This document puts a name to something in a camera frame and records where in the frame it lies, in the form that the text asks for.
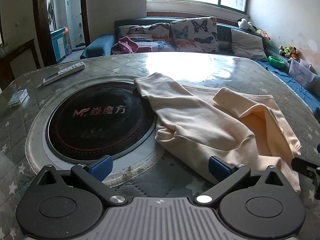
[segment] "blue gripper pad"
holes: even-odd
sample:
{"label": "blue gripper pad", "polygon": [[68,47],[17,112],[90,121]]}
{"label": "blue gripper pad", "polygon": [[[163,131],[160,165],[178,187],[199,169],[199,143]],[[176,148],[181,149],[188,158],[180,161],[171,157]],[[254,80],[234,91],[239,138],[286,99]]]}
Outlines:
{"label": "blue gripper pad", "polygon": [[220,158],[211,156],[209,158],[209,172],[217,181],[221,182],[235,172],[235,168],[233,165],[226,163]]}
{"label": "blue gripper pad", "polygon": [[87,166],[87,171],[99,181],[103,181],[111,173],[112,169],[113,161],[109,155],[99,159],[93,165]]}

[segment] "gray pillow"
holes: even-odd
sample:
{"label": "gray pillow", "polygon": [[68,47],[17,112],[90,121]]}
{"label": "gray pillow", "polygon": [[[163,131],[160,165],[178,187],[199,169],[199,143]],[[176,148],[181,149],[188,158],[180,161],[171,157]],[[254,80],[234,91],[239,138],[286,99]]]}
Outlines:
{"label": "gray pillow", "polygon": [[231,49],[238,57],[261,59],[267,61],[267,56],[263,51],[262,38],[245,33],[236,29],[231,29]]}

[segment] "remote control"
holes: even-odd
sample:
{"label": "remote control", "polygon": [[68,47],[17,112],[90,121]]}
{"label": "remote control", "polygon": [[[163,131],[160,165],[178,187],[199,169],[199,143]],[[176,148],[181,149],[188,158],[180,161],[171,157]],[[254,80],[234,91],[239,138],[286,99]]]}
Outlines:
{"label": "remote control", "polygon": [[52,83],[52,82],[54,82],[54,81],[56,81],[56,80],[58,80],[60,78],[68,76],[68,75],[70,75],[70,74],[72,74],[74,72],[77,72],[77,71],[79,71],[81,69],[84,69],[84,68],[85,68],[85,64],[84,64],[84,62],[81,61],[81,62],[79,62],[77,64],[74,64],[74,65],[72,65],[70,67],[66,67],[66,68],[60,70],[59,72],[54,73],[54,74],[44,78],[42,83],[43,83],[44,86],[46,86],[46,85],[48,85],[48,84],[50,84],[50,83]]}

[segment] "stuffed toy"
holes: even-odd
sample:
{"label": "stuffed toy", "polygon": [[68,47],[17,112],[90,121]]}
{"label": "stuffed toy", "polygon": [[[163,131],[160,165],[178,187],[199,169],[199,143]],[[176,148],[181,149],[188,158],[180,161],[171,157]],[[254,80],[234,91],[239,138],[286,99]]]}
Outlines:
{"label": "stuffed toy", "polygon": [[244,18],[239,19],[237,22],[240,29],[256,33],[257,28],[252,25],[252,22],[247,22]]}
{"label": "stuffed toy", "polygon": [[257,34],[260,34],[266,41],[270,41],[270,37],[268,35],[268,33],[262,29],[258,29],[256,31]]}
{"label": "stuffed toy", "polygon": [[285,56],[287,58],[293,58],[295,60],[299,60],[299,49],[293,46],[289,46],[289,47],[283,47],[282,45],[280,45],[279,47],[279,54],[282,56]]}

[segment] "windowsill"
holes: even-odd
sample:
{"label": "windowsill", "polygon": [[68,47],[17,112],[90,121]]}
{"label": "windowsill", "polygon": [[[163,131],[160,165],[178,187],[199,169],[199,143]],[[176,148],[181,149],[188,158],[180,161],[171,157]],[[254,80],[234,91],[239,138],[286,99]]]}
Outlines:
{"label": "windowsill", "polygon": [[237,21],[249,16],[229,9],[190,1],[179,0],[147,0],[147,11],[174,11],[215,16],[223,19]]}

